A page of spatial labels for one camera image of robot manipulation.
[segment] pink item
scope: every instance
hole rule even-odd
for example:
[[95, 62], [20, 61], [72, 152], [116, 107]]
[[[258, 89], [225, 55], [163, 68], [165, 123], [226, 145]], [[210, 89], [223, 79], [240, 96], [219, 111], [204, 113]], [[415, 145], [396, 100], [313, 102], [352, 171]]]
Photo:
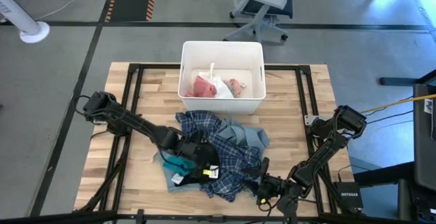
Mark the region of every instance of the pink item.
[[209, 97], [214, 98], [217, 94], [217, 89], [210, 82], [205, 81], [202, 77], [197, 76], [193, 83], [193, 94], [188, 93], [186, 97]]
[[243, 91], [243, 88], [236, 79], [232, 78], [231, 80], [225, 80], [224, 83], [229, 87], [235, 98], [240, 97], [240, 93]]

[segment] floor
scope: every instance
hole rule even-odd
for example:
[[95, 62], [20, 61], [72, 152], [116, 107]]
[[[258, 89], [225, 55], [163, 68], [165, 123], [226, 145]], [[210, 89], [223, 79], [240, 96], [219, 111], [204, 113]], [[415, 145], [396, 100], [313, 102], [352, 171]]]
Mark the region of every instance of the floor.
[[[40, 18], [70, 0], [16, 1]], [[75, 0], [44, 20], [96, 22], [105, 1]], [[419, 77], [436, 66], [434, 1], [294, 0], [293, 5], [294, 18], [282, 23], [323, 27], [294, 25], [284, 44], [278, 35], [266, 33], [265, 60], [326, 63], [338, 105], [362, 110], [409, 97], [411, 88], [380, 86], [376, 78]], [[231, 9], [232, 0], [156, 0], [152, 21], [225, 23], [231, 22]], [[422, 30], [333, 30], [328, 25], [418, 25]], [[235, 30], [211, 26], [103, 27], [93, 55], [88, 51], [95, 27], [52, 27], [47, 39], [28, 45], [19, 40], [17, 29], [0, 26], [0, 219], [29, 213], [86, 56], [91, 62], [82, 93], [89, 94], [103, 89], [113, 61], [175, 62], [183, 42], [221, 40]], [[396, 106], [369, 120], [410, 109], [411, 104]], [[375, 169], [411, 161], [409, 115], [369, 125], [349, 145], [352, 164]], [[42, 214], [72, 210], [92, 130], [91, 124], [73, 117]], [[354, 172], [361, 170], [353, 167]], [[395, 218], [395, 186], [363, 189], [362, 196], [366, 214]]]

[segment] white cable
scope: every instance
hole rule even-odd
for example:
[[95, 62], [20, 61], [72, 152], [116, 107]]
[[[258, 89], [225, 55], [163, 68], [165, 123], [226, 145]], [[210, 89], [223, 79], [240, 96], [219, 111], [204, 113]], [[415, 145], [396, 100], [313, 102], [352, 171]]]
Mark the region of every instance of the white cable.
[[45, 16], [41, 16], [41, 17], [39, 17], [39, 18], [36, 19], [36, 20], [41, 20], [42, 18], [45, 18], [45, 17], [47, 17], [47, 16], [51, 16], [51, 15], [53, 15], [54, 13], [60, 12], [61, 10], [65, 9], [65, 7], [67, 7], [69, 4], [73, 3], [74, 1], [75, 1], [75, 0], [71, 0], [70, 2], [68, 2], [68, 3], [66, 3], [64, 6], [62, 6], [60, 9], [55, 10], [55, 11], [53, 11], [53, 12], [51, 12], [51, 13], [48, 13], [48, 14], [45, 15]]

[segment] gray fabric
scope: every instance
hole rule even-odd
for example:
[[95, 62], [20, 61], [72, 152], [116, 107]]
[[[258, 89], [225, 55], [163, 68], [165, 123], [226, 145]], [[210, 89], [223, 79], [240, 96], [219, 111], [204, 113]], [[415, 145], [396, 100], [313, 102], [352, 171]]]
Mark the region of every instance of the gray fabric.
[[[221, 123], [217, 135], [227, 139], [231, 143], [241, 146], [254, 146], [259, 148], [260, 159], [263, 158], [262, 153], [264, 149], [270, 144], [270, 140], [266, 135], [266, 132], [262, 128], [255, 128], [251, 126], [244, 126], [242, 123], [234, 120], [231, 116], [224, 119]], [[162, 152], [165, 158], [170, 157], [168, 153]], [[173, 175], [176, 172], [163, 167], [164, 160], [159, 154], [156, 155], [158, 162], [162, 166], [163, 174], [166, 178], [166, 184], [168, 192], [176, 191], [198, 191], [200, 190], [200, 184], [189, 184], [181, 187], [175, 187], [171, 181]]]

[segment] clothing tag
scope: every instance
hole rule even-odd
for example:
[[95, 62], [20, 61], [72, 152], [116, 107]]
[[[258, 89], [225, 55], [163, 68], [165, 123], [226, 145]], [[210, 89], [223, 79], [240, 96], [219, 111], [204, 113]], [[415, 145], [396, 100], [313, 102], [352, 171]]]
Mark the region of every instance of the clothing tag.
[[433, 114], [433, 100], [425, 99], [424, 100], [424, 112]]
[[214, 178], [217, 179], [218, 178], [218, 166], [216, 165], [211, 165], [211, 174], [209, 175], [209, 178]]
[[176, 173], [176, 174], [172, 177], [171, 181], [174, 182], [174, 183], [176, 183], [176, 184], [180, 184], [180, 182], [182, 182], [183, 179], [184, 179], [184, 176], [181, 176], [181, 175], [179, 175], [179, 174]]

